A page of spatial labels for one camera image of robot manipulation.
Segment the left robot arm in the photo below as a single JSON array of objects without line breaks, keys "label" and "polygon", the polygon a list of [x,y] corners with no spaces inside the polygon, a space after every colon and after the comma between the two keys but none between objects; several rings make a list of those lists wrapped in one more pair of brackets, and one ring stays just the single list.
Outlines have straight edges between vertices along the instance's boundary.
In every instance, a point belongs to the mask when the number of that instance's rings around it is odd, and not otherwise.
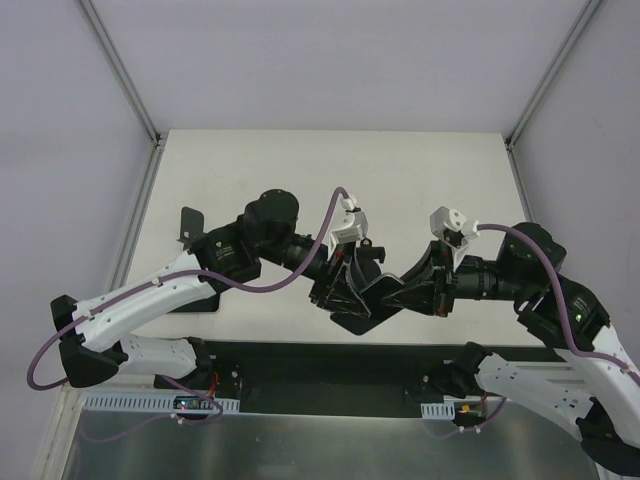
[{"label": "left robot arm", "polygon": [[292,193],[268,190],[234,222],[194,240],[153,274],[90,300],[54,299],[51,312],[69,384],[86,388],[124,373],[204,387],[212,367],[201,340],[141,337],[136,329],[229,289],[266,294],[300,276],[318,280],[331,261],[367,237],[366,214],[342,188],[332,194],[316,237],[297,234],[298,213]]}]

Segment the silver-edged black phone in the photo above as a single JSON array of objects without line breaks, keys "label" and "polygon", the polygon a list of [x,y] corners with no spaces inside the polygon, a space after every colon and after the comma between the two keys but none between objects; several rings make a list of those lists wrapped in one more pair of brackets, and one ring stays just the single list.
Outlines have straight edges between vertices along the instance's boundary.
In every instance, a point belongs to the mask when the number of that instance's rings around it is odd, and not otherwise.
[{"label": "silver-edged black phone", "polygon": [[387,297],[399,291],[402,286],[403,282],[395,275],[383,274],[360,289],[358,296],[363,301],[366,312],[353,314],[348,330],[355,335],[363,335],[400,312],[401,308],[392,305]]}]

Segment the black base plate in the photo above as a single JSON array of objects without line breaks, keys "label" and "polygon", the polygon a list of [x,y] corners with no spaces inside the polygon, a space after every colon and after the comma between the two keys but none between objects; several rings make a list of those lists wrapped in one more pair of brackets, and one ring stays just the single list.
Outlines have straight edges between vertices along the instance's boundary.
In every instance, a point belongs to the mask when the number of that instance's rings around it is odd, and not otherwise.
[{"label": "black base plate", "polygon": [[460,346],[207,341],[205,371],[182,384],[216,388],[243,413],[417,418],[423,404],[482,395],[453,367]]}]

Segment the aluminium frame post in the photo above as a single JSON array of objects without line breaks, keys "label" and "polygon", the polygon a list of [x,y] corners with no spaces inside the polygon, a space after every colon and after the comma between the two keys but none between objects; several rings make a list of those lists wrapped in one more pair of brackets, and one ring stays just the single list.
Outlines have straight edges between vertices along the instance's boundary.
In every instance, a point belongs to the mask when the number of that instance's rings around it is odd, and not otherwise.
[{"label": "aluminium frame post", "polygon": [[606,1],[604,0],[588,0],[584,2],[584,5],[581,7],[578,15],[572,22],[568,32],[536,84],[513,128],[506,135],[505,147],[508,152],[511,152],[515,148],[537,111],[545,102],[554,83],[568,65],[571,56],[574,54],[587,30],[605,5]]},{"label": "aluminium frame post", "polygon": [[75,4],[85,19],[116,83],[120,87],[141,128],[150,142],[153,145],[157,145],[162,138],[161,132],[156,127],[148,109],[144,105],[142,97],[118,52],[106,23],[101,18],[95,2],[91,0],[78,0],[75,1]]}]

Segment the black round phone stand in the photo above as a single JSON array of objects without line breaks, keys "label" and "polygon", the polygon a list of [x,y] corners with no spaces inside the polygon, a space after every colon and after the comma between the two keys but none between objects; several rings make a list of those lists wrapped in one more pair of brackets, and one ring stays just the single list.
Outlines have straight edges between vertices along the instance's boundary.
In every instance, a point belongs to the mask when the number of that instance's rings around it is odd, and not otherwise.
[{"label": "black round phone stand", "polygon": [[356,247],[355,256],[362,271],[379,271],[385,262],[386,250],[383,246],[375,246],[369,238],[364,238]]}]

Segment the wooden base phone stand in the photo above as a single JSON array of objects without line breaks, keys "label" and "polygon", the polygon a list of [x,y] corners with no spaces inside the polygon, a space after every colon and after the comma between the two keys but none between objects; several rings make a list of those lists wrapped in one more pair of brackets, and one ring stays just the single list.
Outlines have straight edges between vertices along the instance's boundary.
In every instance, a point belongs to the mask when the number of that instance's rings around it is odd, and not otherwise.
[{"label": "wooden base phone stand", "polygon": [[191,248],[192,244],[204,236],[205,216],[196,209],[183,206],[180,212],[180,231],[177,241],[182,244],[184,250]]}]

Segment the left aluminium frame post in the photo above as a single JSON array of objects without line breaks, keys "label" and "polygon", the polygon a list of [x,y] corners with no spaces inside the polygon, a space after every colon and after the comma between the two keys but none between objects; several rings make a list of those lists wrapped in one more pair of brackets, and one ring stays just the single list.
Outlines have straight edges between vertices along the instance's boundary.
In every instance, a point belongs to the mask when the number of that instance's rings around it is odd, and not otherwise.
[{"label": "left aluminium frame post", "polygon": [[148,109],[144,105],[142,97],[118,52],[106,23],[101,18],[95,2],[91,0],[78,0],[75,1],[75,4],[85,19],[116,83],[120,87],[141,128],[150,142],[153,145],[157,145],[162,138],[161,132],[156,127]]}]

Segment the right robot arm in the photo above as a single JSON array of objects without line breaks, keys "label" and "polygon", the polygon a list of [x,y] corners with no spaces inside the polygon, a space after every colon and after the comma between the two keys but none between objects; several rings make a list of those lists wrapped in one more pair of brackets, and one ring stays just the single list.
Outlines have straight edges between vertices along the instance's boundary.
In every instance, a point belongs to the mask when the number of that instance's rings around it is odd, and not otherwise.
[{"label": "right robot arm", "polygon": [[610,316],[584,285],[560,274],[567,255],[540,225],[433,220],[435,236],[386,307],[447,316],[457,300],[510,301],[527,333],[568,363],[584,392],[519,369],[474,342],[427,375],[439,393],[463,398],[477,389],[511,400],[574,437],[596,464],[639,474],[639,369]]}]

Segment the right aluminium frame post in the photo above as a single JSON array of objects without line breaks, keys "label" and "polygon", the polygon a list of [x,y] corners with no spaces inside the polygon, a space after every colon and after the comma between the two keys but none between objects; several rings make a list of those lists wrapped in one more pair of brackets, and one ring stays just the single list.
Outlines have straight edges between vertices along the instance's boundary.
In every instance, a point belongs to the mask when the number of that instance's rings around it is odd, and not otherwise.
[{"label": "right aluminium frame post", "polygon": [[536,84],[513,128],[506,135],[505,147],[508,152],[511,152],[515,148],[537,111],[545,102],[554,83],[568,65],[571,56],[574,54],[587,30],[605,5],[606,1],[604,0],[588,0],[584,2],[584,5],[581,7],[578,15],[572,22],[568,32]]}]

